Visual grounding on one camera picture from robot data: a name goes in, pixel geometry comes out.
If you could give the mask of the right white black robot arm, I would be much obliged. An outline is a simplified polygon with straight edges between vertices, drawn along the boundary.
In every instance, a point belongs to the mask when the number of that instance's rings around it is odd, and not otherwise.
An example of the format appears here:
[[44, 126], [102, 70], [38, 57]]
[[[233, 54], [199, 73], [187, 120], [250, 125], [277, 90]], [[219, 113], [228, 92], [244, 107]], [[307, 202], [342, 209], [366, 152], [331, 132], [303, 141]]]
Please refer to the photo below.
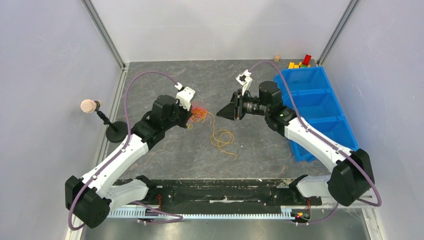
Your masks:
[[235, 91], [217, 116], [232, 121], [241, 120], [246, 114], [263, 116], [271, 130], [303, 147], [330, 172], [296, 178], [289, 185], [289, 199], [302, 204], [310, 197], [332, 198], [345, 207], [362, 201], [362, 195], [375, 185], [369, 154], [361, 148], [352, 150], [337, 143], [308, 124], [283, 104], [276, 82], [264, 81], [258, 90], [258, 96], [240, 89]]

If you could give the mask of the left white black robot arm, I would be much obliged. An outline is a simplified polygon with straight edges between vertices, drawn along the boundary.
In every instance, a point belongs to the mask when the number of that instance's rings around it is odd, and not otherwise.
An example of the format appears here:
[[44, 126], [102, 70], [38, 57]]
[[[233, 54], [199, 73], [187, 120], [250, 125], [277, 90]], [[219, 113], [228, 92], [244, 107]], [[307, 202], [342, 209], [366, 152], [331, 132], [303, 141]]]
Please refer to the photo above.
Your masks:
[[119, 145], [98, 166], [77, 178], [65, 182], [65, 207], [69, 210], [68, 226], [76, 216], [83, 226], [99, 226], [111, 211], [135, 201], [152, 204], [157, 198], [153, 184], [145, 177], [112, 187], [115, 181], [139, 158], [151, 150], [164, 137], [166, 131], [179, 126], [186, 128], [192, 115], [193, 95], [176, 97], [159, 96], [152, 109], [130, 130]]

